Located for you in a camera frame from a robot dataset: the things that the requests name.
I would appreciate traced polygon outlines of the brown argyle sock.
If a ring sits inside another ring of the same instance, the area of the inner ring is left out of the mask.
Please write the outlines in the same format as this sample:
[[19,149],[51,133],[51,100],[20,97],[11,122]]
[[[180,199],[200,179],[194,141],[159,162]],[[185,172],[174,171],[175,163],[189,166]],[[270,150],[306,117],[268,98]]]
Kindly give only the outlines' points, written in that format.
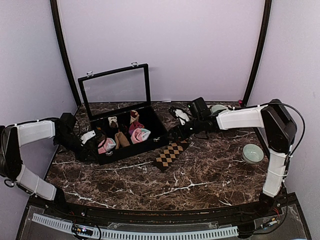
[[154,167],[157,167],[160,171],[165,172],[189,147],[189,139],[185,139],[180,142],[170,143],[152,162]]

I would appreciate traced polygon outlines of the pink mint patterned sock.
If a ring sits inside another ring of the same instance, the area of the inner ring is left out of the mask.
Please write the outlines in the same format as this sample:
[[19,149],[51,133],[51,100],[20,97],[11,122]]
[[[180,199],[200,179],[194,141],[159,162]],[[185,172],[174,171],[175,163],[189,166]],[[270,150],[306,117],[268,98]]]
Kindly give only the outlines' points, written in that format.
[[149,136],[151,134],[151,131],[145,128],[136,128],[130,139],[132,141],[133,144],[138,144],[138,143],[142,143],[144,141],[146,141]]

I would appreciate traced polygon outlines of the black glass-lid storage box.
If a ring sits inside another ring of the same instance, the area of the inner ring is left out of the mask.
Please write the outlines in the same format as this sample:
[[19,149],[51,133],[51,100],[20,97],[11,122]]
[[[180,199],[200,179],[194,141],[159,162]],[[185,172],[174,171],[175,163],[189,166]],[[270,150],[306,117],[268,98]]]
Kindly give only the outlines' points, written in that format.
[[119,126],[130,127],[131,111],[139,114],[139,123],[150,131],[147,140],[112,149],[99,156],[105,165],[169,145],[168,131],[151,103],[149,66],[146,63],[88,74],[78,79],[80,92],[92,128],[101,128],[115,136],[108,118],[116,117]]

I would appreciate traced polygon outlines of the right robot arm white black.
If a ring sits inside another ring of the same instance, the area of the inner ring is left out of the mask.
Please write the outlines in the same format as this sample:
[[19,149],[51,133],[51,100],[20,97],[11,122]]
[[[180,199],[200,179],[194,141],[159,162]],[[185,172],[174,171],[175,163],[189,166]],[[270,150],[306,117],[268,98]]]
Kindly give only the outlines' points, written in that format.
[[262,193],[271,198],[279,193],[287,176],[290,158],[298,147],[294,143],[298,127],[287,111],[288,104],[272,99],[261,105],[247,107],[207,106],[204,99],[199,97],[189,102],[187,107],[189,112],[181,108],[169,108],[169,113],[180,121],[168,132],[175,142],[200,132],[264,129],[270,156]]

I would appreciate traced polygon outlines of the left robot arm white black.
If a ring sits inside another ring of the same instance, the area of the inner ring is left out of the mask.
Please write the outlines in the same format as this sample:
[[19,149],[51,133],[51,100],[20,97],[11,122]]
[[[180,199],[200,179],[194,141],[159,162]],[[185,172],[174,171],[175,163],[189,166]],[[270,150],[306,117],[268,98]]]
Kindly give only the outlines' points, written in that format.
[[71,213],[70,206],[65,203],[65,194],[37,174],[29,170],[23,163],[20,148],[30,143],[52,139],[54,145],[65,147],[74,153],[79,161],[90,161],[98,153],[94,138],[95,130],[82,136],[74,133],[76,117],[65,112],[61,117],[49,117],[0,127],[0,175],[5,184],[12,188],[18,186],[26,193],[50,201],[51,210],[60,218],[67,218]]

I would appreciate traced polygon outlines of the rolled brown orange sock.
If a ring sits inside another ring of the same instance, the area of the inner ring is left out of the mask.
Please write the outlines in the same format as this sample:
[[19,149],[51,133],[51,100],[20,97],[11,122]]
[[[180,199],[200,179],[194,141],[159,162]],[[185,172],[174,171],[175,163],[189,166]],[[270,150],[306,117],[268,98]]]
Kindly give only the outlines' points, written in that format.
[[96,133],[97,133],[97,138],[100,142],[104,141],[107,138],[106,133],[101,129],[96,129]]

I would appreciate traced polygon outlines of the rolled purple orange sock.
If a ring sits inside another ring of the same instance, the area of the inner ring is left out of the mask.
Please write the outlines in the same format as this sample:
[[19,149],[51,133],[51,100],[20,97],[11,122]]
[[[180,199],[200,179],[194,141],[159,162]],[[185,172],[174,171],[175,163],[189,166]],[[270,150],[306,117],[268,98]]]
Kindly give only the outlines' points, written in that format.
[[141,128],[144,128],[144,125],[138,121],[134,121],[130,124],[128,132],[130,135],[132,135],[135,129],[141,129]]

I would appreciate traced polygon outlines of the rolled cream brown sock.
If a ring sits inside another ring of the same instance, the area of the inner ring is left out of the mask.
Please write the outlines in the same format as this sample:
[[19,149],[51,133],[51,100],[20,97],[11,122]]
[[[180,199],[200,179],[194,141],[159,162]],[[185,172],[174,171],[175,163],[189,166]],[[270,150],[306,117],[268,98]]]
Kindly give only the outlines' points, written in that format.
[[139,113],[136,110],[131,110],[130,111],[130,124],[133,122],[138,122],[139,121]]

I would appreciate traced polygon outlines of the celadon bowl on plate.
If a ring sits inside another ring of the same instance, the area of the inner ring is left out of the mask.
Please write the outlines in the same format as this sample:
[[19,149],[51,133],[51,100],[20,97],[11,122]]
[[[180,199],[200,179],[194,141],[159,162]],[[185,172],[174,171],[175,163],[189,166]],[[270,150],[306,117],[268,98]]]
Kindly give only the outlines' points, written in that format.
[[215,112],[218,112],[218,111],[224,111],[224,110],[227,110],[228,108],[224,105],[220,105],[220,104],[216,104],[216,105],[212,105],[210,107],[210,110],[211,112],[214,114]]

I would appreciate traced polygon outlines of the rolled pink white sock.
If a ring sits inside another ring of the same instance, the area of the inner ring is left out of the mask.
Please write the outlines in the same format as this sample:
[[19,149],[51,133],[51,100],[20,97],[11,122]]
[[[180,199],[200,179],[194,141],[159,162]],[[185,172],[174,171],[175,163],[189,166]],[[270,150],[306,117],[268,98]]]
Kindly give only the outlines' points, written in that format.
[[112,138],[103,140],[98,145],[98,153],[104,154],[111,151],[116,146],[116,142]]

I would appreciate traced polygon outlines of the rolled white brown sock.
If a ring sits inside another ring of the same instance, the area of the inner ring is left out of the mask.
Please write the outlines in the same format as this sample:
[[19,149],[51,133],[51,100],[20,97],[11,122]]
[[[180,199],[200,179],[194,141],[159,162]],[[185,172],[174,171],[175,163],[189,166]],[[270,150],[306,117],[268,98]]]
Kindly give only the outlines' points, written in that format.
[[108,122],[109,122],[110,128],[112,128],[112,129],[115,129],[115,128],[119,127],[118,120],[117,120],[116,116],[108,117]]

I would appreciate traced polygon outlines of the rolled tan sock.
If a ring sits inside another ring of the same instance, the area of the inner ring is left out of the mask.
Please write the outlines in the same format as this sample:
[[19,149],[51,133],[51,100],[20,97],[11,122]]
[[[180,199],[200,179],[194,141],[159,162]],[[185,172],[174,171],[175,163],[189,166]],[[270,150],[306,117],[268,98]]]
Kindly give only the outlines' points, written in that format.
[[130,142],[128,141],[126,135],[123,132],[118,132],[115,134],[115,149],[119,149],[120,147],[125,148],[130,146]]

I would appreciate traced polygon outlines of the square floral ceramic plate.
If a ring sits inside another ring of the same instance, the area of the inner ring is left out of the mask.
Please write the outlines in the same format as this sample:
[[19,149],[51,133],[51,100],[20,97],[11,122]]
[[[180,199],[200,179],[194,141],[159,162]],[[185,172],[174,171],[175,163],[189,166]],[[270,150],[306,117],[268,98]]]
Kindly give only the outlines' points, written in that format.
[[224,111],[232,111],[233,110],[233,107],[231,105],[223,105],[223,106],[226,106],[227,109],[224,110]]

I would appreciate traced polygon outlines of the celadon bowl on table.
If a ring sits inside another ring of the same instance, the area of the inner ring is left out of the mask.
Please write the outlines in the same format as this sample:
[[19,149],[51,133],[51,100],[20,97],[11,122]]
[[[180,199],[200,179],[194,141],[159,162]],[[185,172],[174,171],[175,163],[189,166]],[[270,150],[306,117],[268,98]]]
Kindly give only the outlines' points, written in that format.
[[242,157],[248,164],[255,165],[263,160],[264,152],[256,144],[246,144],[242,150]]

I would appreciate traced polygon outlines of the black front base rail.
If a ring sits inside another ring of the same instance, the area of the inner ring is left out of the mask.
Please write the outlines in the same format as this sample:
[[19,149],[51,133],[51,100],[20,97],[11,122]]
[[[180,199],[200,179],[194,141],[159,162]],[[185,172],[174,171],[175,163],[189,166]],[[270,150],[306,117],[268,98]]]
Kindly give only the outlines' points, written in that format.
[[69,203],[68,207],[74,212],[76,221],[84,223],[87,220],[95,224],[134,223],[134,224],[176,224],[176,223],[204,223],[217,221],[218,223],[248,223],[258,219],[260,215],[254,213],[257,202],[236,206],[208,208],[200,210],[182,211],[140,211],[101,208]]

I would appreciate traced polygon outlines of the left black frame post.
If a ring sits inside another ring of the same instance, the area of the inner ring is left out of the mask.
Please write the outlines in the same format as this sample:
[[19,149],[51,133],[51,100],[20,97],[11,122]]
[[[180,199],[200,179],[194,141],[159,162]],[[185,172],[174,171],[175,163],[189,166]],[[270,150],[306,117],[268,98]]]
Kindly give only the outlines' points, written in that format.
[[64,35],[63,35],[62,24],[61,24],[61,20],[60,20],[58,1],[57,0],[50,0],[50,8],[51,8],[51,14],[52,14],[52,19],[53,19],[55,34],[56,34],[59,52],[61,55],[64,70],[65,70],[65,73],[67,76],[67,80],[68,80],[75,104],[77,107],[79,107],[82,103],[81,103],[80,95],[79,95],[77,87],[76,87],[76,83],[75,83],[75,79],[74,79],[74,76],[72,73],[72,68],[71,68],[69,56],[67,53],[67,48],[66,48],[66,44],[65,44]]

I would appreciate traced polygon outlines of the black frame post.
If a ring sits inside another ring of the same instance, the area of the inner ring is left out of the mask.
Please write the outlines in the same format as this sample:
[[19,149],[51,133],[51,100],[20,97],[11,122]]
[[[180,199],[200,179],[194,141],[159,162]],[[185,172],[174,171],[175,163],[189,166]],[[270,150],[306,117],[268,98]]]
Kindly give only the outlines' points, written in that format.
[[66,48],[66,44],[65,44],[64,35],[63,35],[62,24],[61,24],[61,20],[60,20],[58,1],[57,0],[50,0],[50,8],[51,8],[51,14],[52,14],[52,19],[53,19],[55,34],[56,34],[59,52],[61,55],[64,70],[65,70],[65,73],[67,76],[67,80],[68,80],[75,104],[77,107],[79,107],[82,103],[81,103],[80,95],[79,95],[77,87],[76,87],[76,83],[75,83],[75,79],[74,79],[74,76],[72,73],[72,68],[71,68],[69,56],[67,53],[67,48]]
[[271,8],[272,8],[272,0],[265,0],[258,42],[257,42],[256,51],[255,51],[250,75],[248,78],[247,86],[246,86],[244,96],[242,99],[242,106],[248,105],[248,102],[249,102],[249,99],[250,99],[250,96],[251,96],[251,93],[252,93],[252,90],[254,87],[254,83],[255,83],[258,69],[260,66],[260,62],[261,62],[261,58],[262,58],[262,54],[263,54],[263,49],[264,49],[264,45],[265,45],[265,40],[266,40],[266,36],[267,36],[269,20],[270,20],[270,15],[271,15]]

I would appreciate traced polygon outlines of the right black frame post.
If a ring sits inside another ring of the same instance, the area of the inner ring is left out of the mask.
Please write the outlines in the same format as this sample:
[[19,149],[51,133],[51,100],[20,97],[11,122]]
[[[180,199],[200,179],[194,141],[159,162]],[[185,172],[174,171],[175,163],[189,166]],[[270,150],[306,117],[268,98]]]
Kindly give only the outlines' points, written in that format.
[[272,0],[265,0],[258,42],[257,42],[256,51],[255,51],[250,75],[248,78],[247,86],[246,86],[244,96],[242,99],[242,106],[248,105],[248,102],[249,102],[249,99],[250,99],[250,96],[251,96],[251,93],[252,93],[252,90],[254,87],[254,83],[255,83],[258,69],[260,66],[260,62],[261,62],[261,58],[262,58],[262,54],[263,54],[263,49],[264,49],[264,45],[265,45],[265,40],[266,40],[266,36],[267,36],[269,20],[270,20],[270,15],[271,15],[271,8],[272,8]]

